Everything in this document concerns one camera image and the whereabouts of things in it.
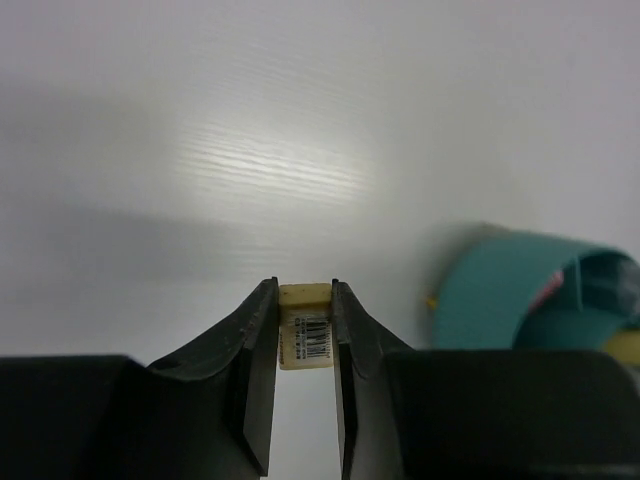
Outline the pink highlighter marker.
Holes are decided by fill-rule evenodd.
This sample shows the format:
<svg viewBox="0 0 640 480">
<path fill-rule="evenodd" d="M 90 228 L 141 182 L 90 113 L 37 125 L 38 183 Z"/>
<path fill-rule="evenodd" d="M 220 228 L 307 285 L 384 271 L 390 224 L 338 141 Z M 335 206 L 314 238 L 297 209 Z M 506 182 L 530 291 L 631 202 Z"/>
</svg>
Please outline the pink highlighter marker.
<svg viewBox="0 0 640 480">
<path fill-rule="evenodd" d="M 536 294 L 532 305 L 536 306 L 544 303 L 550 296 L 552 296 L 562 285 L 564 284 L 564 272 L 558 270 L 554 272 L 546 284 Z"/>
</svg>

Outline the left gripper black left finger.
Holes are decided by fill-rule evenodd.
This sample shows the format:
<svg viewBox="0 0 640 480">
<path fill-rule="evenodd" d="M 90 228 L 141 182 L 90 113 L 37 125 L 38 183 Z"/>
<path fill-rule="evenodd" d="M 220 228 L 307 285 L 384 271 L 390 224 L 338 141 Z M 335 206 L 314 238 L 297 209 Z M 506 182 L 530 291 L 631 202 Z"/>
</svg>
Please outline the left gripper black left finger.
<svg viewBox="0 0 640 480">
<path fill-rule="evenodd" d="M 142 365 L 125 355 L 5 357 L 5 479 L 260 479 L 267 475 L 278 282 Z"/>
</svg>

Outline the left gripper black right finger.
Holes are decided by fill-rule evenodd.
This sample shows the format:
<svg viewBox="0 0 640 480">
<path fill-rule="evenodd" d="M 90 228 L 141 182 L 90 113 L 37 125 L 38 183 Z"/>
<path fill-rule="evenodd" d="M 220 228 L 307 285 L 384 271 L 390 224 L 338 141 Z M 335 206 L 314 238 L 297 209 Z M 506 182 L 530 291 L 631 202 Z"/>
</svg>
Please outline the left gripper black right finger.
<svg viewBox="0 0 640 480">
<path fill-rule="evenodd" d="M 345 479 L 635 479 L 639 389 L 593 351 L 416 350 L 331 289 Z"/>
</svg>

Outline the small tan square box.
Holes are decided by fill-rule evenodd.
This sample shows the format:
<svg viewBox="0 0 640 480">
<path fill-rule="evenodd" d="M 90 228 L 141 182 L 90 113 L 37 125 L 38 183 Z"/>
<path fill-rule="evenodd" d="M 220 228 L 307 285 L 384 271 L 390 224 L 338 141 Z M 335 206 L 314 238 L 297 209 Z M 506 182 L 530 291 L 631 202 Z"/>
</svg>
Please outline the small tan square box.
<svg viewBox="0 0 640 480">
<path fill-rule="evenodd" d="M 281 370 L 333 366 L 330 283 L 279 287 L 279 367 Z"/>
</svg>

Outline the teal round divided container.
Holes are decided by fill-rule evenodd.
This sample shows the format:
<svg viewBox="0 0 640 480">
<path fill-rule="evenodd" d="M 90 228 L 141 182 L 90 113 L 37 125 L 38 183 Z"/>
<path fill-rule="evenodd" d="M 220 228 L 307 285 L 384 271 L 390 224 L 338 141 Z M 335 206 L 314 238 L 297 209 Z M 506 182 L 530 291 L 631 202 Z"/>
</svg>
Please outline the teal round divided container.
<svg viewBox="0 0 640 480">
<path fill-rule="evenodd" d="M 564 284 L 533 306 L 558 270 Z M 619 330 L 639 330 L 639 262 L 606 244 L 502 229 L 460 254 L 432 304 L 437 349 L 604 352 Z"/>
</svg>

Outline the yellow highlighter marker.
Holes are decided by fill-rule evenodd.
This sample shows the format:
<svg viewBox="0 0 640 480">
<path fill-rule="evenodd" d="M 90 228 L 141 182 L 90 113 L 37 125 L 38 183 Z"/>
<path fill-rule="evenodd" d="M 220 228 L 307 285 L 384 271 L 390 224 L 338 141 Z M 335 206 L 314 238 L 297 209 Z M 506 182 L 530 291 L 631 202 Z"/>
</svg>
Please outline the yellow highlighter marker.
<svg viewBox="0 0 640 480">
<path fill-rule="evenodd" d="M 616 332 L 604 345 L 603 351 L 618 362 L 640 366 L 640 331 L 625 329 Z"/>
</svg>

